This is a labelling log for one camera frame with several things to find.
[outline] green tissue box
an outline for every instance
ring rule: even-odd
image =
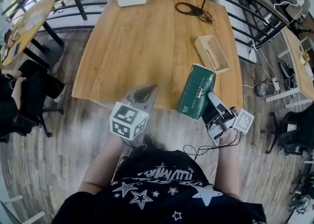
[[[178,106],[178,112],[198,119],[207,103],[207,94],[215,86],[216,73],[204,66],[193,64]]]

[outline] white table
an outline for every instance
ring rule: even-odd
[[[280,53],[277,57],[281,58],[287,53],[290,53],[292,64],[293,64],[293,69],[295,72],[297,87],[291,90],[267,97],[265,101],[270,102],[270,101],[278,100],[278,99],[281,99],[281,98],[284,98],[293,94],[297,94],[297,93],[302,93],[303,95],[307,97],[307,99],[305,100],[285,105],[285,108],[291,108],[293,106],[312,102],[314,100],[314,86],[313,86],[312,79],[309,77],[307,70],[301,64],[300,59],[299,59],[302,52],[304,51],[302,47],[302,42],[304,42],[306,39],[304,39],[303,41],[300,41],[287,28],[283,29],[282,33],[283,33],[283,36],[284,36],[284,39],[288,48],[284,50],[282,53]]]

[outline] floor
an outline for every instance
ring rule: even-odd
[[[109,135],[110,111],[93,102],[71,97],[76,71],[90,33],[90,30],[59,33],[66,47],[52,74],[65,82],[68,89],[64,100],[57,105],[64,108],[65,114],[46,116],[52,138],[47,138],[42,129],[34,128],[25,138],[12,134],[7,145],[0,143],[1,167],[9,195],[24,196],[24,203],[14,204],[22,221],[44,210],[46,215],[38,223],[49,223],[63,201],[77,190],[87,167]],[[47,39],[46,33],[40,33],[37,37],[41,43]],[[262,48],[278,79],[280,72],[276,55],[284,49],[281,35]],[[253,86],[267,78],[261,59],[257,58],[258,64],[255,66],[241,62],[243,84]],[[274,73],[265,60],[264,64],[266,72],[273,77]],[[279,119],[288,112],[283,102],[287,103],[289,98],[265,103],[264,97],[255,96],[249,87],[243,87],[243,96],[244,109],[254,114],[255,119],[249,133],[242,136],[240,142],[240,197],[243,201],[262,203],[268,223],[278,224],[289,216],[291,183],[298,170],[303,169],[304,159],[295,155],[285,156],[277,148],[269,155],[264,154],[272,136],[260,134],[260,130],[273,128],[269,112],[276,112]],[[302,111],[308,105],[292,110]],[[197,148],[210,143],[201,120],[193,120],[176,111],[154,109],[145,132],[168,150],[182,150],[186,144]],[[218,151],[212,150],[199,156],[196,161],[210,176],[217,158]]]

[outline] power strip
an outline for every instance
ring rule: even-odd
[[[275,77],[272,80],[273,80],[273,85],[275,87],[275,90],[279,91],[280,90],[279,81]]]

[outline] wooden tray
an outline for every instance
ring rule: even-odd
[[[214,35],[199,36],[194,43],[203,64],[216,74],[230,69],[230,64]]]

